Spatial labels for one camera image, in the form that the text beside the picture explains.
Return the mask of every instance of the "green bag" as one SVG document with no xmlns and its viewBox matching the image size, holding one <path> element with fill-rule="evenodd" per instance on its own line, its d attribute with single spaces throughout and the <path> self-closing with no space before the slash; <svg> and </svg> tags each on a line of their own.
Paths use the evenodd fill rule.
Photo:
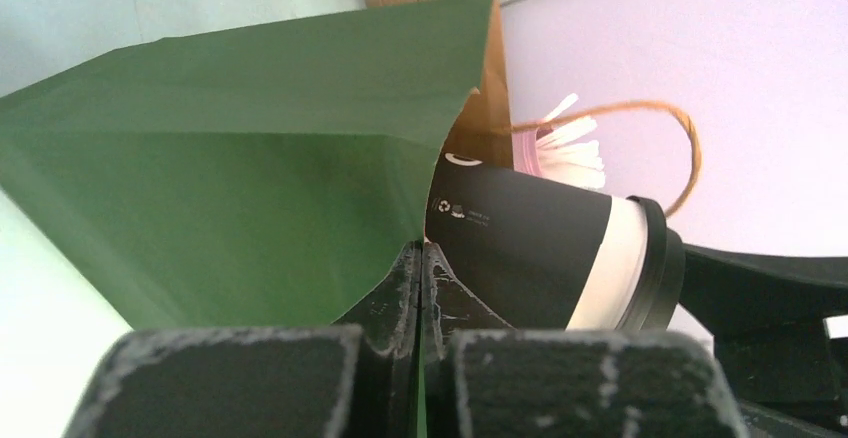
<svg viewBox="0 0 848 438">
<path fill-rule="evenodd" d="M 0 99 L 0 186 L 135 329 L 329 324 L 422 238 L 491 7 L 107 53 Z"/>
</svg>

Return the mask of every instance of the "twisted paper handle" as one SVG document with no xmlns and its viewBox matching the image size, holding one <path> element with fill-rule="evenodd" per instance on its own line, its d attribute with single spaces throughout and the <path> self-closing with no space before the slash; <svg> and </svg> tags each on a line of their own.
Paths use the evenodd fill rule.
<svg viewBox="0 0 848 438">
<path fill-rule="evenodd" d="M 692 167 L 689 173 L 689 181 L 686 183 L 686 187 L 683 188 L 683 191 L 680 193 L 680 196 L 678 196 L 677 199 L 674 200 L 674 203 L 672 203 L 671 206 L 665 210 L 665 216 L 670 217 L 671 215 L 676 213 L 677 210 L 679 210 L 684 203 L 686 203 L 687 199 L 689 199 L 689 196 L 692 194 L 692 190 L 695 189 L 695 184 L 698 183 L 698 178 L 701 174 L 701 142 L 698 140 L 698 132 L 697 130 L 695 130 L 695 123 L 692 122 L 692 118 L 690 118 L 685 111 L 681 110 L 680 108 L 674 105 L 663 103 L 661 101 L 627 101 L 624 103 L 615 103 L 612 105 L 602 105 L 597 106 L 595 108 L 589 108 L 588 110 L 583 110 L 579 113 L 563 115 L 549 121 L 513 125 L 509 128 L 497 130 L 497 133 L 500 135 L 512 135 L 525 131 L 554 128 L 556 126 L 567 125 L 572 121 L 578 120 L 588 115 L 597 116 L 608 113 L 615 113 L 618 111 L 640 109 L 651 111 L 665 111 L 671 114 L 671 116 L 673 116 L 677 120 L 677 123 L 680 124 L 680 126 L 683 128 L 683 131 L 686 132 L 686 136 L 689 138 L 689 144 L 692 149 Z"/>
</svg>

